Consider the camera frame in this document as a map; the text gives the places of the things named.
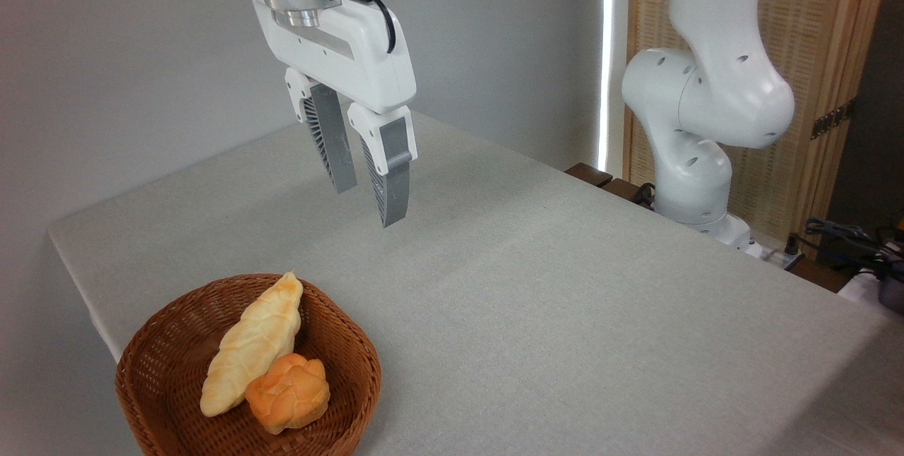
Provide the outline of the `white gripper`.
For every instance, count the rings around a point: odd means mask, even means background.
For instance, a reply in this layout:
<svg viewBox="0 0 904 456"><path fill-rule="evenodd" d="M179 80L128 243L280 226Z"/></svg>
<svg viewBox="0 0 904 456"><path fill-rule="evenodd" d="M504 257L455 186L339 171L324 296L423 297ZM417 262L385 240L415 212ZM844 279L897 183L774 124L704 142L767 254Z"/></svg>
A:
<svg viewBox="0 0 904 456"><path fill-rule="evenodd" d="M396 16L365 0L252 2L271 51L293 67L285 70L285 86L336 192L357 186L339 92L357 102L348 117L364 148L382 227L406 217L410 163L419 154L404 105L417 86Z"/></svg>

